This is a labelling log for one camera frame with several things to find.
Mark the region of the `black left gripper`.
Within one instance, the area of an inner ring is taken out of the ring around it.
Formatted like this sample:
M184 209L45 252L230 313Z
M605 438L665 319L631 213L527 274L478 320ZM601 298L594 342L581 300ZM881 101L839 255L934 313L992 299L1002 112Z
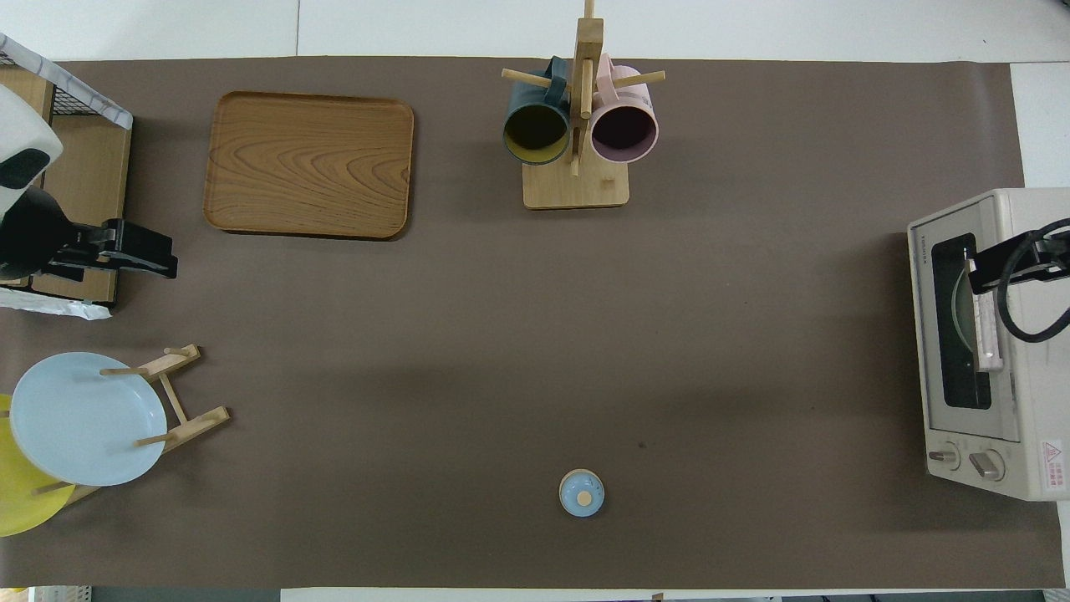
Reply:
M171 237L123 218L79 227L78 233L54 196L41 187L27 188L3 217L1 279L15 281L47 274L83 282L88 271L134 271L175 278ZM62 250L77 240L95 248L96 254ZM138 257L165 258L163 263L154 263Z

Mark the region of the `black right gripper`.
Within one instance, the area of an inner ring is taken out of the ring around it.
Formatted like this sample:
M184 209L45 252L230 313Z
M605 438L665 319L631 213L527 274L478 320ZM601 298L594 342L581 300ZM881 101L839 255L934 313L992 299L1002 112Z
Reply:
M1069 277L1069 232L1046 232L1040 236L1035 231L1036 242L1026 237L1012 237L992 245L985 250L970 256L968 283L975 296L981 296L995 289L1002 281L1002 274L1010 266L1008 284L1019 284L1028 279Z

